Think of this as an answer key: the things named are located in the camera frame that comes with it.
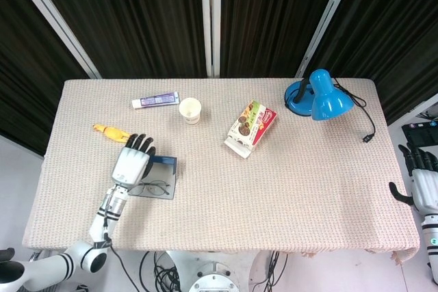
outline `blue desk lamp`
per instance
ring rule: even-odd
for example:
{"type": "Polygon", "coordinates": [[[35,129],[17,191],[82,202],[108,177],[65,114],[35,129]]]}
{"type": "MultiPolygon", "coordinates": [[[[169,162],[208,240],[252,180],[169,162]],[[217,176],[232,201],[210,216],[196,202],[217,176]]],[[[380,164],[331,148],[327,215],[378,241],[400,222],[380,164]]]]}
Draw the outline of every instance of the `blue desk lamp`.
{"type": "Polygon", "coordinates": [[[336,118],[350,111],[354,103],[331,81],[327,70],[312,72],[310,78],[304,78],[291,84],[285,93],[285,104],[299,116],[312,116],[314,120],[336,118]]]}

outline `beige knitted tablecloth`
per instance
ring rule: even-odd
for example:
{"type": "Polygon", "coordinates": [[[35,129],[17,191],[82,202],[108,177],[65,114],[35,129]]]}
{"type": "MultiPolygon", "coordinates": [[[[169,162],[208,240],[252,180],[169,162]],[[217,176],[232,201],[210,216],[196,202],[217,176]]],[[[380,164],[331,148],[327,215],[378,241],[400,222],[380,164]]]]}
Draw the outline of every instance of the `beige knitted tablecloth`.
{"type": "Polygon", "coordinates": [[[178,158],[174,200],[130,197],[114,232],[117,248],[236,252],[321,252],[338,248],[396,251],[403,261],[419,248],[374,84],[340,79],[363,97],[372,131],[355,107],[317,122],[284,106],[296,79],[170,79],[67,81],[45,155],[23,243],[65,248],[89,240],[88,229],[112,186],[122,144],[93,131],[99,123],[154,138],[158,155],[178,158]],[[201,121],[184,123],[178,106],[134,110],[131,100],[178,91],[202,103],[201,121]],[[278,118],[248,159],[223,144],[255,99],[278,118]]]}

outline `gray floor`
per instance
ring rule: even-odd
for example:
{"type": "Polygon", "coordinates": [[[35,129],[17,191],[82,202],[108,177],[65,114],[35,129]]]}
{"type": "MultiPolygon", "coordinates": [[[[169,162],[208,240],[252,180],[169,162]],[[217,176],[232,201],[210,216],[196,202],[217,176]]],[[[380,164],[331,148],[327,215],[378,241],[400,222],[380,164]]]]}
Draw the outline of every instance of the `gray floor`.
{"type": "MultiPolygon", "coordinates": [[[[394,133],[392,138],[395,145],[405,142],[401,130],[394,133]]],[[[432,151],[438,154],[438,147],[432,151]]],[[[14,247],[16,260],[27,260],[31,254],[30,250],[21,247],[21,239],[38,184],[41,163],[41,158],[0,139],[0,248],[14,247]]],[[[120,255],[127,270],[138,282],[138,265],[143,253],[120,252],[120,255]]],[[[257,257],[250,275],[253,282],[263,280],[267,255],[262,252],[257,257]]],[[[427,262],[424,248],[403,266],[397,266],[390,259],[390,254],[370,254],[363,250],[327,252],[313,258],[293,254],[289,256],[285,274],[274,291],[438,291],[438,287],[430,281],[427,262]]],[[[146,262],[143,273],[147,287],[154,291],[150,261],[146,262]]],[[[113,255],[109,257],[105,269],[98,274],[75,275],[72,280],[59,286],[58,291],[73,291],[78,282],[86,283],[91,291],[133,291],[113,255]]]]}

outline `lamp shade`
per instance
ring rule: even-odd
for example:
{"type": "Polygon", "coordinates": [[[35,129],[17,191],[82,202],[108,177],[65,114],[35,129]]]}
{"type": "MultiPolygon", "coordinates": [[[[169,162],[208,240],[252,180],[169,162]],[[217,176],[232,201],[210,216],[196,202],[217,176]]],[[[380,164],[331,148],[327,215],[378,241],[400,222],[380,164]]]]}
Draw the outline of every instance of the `lamp shade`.
{"type": "Polygon", "coordinates": [[[350,111],[354,103],[342,91],[335,88],[329,72],[315,70],[310,75],[310,84],[315,92],[312,105],[312,119],[328,120],[350,111]]]}

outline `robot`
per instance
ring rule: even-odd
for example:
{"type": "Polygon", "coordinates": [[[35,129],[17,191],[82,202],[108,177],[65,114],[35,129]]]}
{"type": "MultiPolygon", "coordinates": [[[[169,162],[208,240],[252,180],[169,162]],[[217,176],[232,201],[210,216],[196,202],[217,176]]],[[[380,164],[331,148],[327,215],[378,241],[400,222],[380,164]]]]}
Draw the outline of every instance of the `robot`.
{"type": "MultiPolygon", "coordinates": [[[[82,269],[96,273],[102,269],[111,236],[128,200],[128,192],[151,171],[155,147],[145,134],[133,134],[122,148],[112,171],[114,186],[108,189],[89,233],[93,245],[78,241],[65,252],[39,261],[11,261],[13,249],[0,250],[0,292],[15,292],[22,286],[39,291],[68,280],[82,269]]],[[[239,292],[238,283],[248,286],[248,276],[256,252],[215,254],[209,252],[168,251],[181,278],[181,291],[239,292]],[[230,269],[238,266],[239,271],[230,269]]]]}
{"type": "Polygon", "coordinates": [[[393,182],[389,189],[397,201],[414,206],[424,216],[422,230],[428,250],[433,282],[438,283],[438,159],[410,143],[399,145],[409,176],[412,177],[412,196],[402,195],[393,182]]]}

